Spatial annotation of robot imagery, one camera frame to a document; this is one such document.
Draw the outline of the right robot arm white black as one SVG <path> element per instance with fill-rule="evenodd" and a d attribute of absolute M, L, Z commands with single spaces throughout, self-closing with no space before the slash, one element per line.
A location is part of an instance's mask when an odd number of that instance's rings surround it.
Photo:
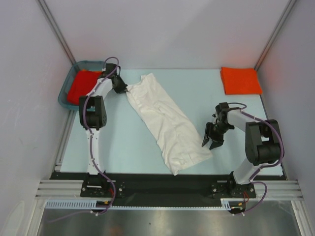
<path fill-rule="evenodd" d="M 242 108 L 230 105 L 224 102 L 215 107 L 214 121 L 206 123 L 202 146 L 211 142 L 210 150 L 221 147 L 228 130 L 238 128 L 245 133 L 246 158 L 231 173 L 233 181 L 227 185 L 228 194 L 239 197 L 245 191 L 244 184 L 251 183 L 261 170 L 282 163 L 284 145 L 276 120 L 262 120 L 250 115 L 244 111 L 246 105 Z"/>

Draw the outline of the white printed t shirt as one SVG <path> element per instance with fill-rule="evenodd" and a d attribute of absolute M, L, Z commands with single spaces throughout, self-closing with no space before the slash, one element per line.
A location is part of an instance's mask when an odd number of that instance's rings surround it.
<path fill-rule="evenodd" d="M 165 165 L 173 175 L 212 158 L 201 145 L 195 126 L 155 78 L 142 75 L 127 86 L 127 99 L 159 146 Z"/>

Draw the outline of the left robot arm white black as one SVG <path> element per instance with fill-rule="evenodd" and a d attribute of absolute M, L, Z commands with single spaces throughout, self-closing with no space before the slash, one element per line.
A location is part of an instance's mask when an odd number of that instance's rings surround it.
<path fill-rule="evenodd" d="M 79 118 L 87 135 L 89 148 L 87 173 L 90 175 L 98 175 L 105 171 L 103 161 L 99 157 L 100 130 L 107 124 L 104 99 L 112 90 L 117 94 L 127 91 L 127 84 L 120 76 L 120 69 L 117 64 L 105 63 L 96 85 L 87 95 L 79 98 Z"/>

